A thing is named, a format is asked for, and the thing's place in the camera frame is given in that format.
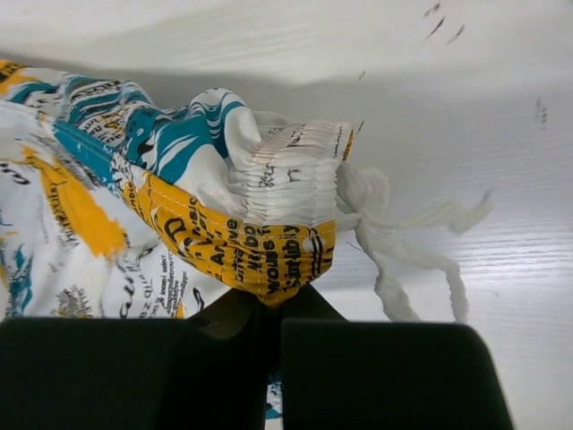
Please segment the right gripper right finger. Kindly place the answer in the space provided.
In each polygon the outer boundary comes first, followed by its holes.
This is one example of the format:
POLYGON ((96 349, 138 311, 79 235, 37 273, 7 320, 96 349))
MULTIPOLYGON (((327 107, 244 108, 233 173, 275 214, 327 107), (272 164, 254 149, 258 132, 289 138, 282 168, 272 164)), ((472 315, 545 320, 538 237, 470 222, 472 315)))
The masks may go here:
POLYGON ((286 429, 510 429, 489 349, 464 324, 349 322, 312 287, 281 307, 286 429))

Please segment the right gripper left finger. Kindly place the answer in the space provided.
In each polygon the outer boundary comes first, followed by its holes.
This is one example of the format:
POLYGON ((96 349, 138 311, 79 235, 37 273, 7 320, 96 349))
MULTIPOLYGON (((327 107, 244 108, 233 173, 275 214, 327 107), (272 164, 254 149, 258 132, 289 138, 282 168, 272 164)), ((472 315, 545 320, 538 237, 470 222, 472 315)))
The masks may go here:
POLYGON ((261 429, 263 310, 228 292, 185 319, 1 325, 4 429, 261 429))

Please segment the colourful printed shorts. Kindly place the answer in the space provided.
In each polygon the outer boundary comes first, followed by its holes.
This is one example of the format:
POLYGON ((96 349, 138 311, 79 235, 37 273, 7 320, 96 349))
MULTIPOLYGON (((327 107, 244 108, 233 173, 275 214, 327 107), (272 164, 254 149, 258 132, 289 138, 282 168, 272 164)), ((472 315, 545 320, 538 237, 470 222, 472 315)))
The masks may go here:
POLYGON ((212 88, 158 107, 135 82, 1 63, 1 325, 263 310, 264 422, 283 421, 281 307, 312 287, 349 322, 466 325, 459 265, 400 232, 463 234, 492 209, 388 221, 389 182, 347 123, 292 122, 212 88))

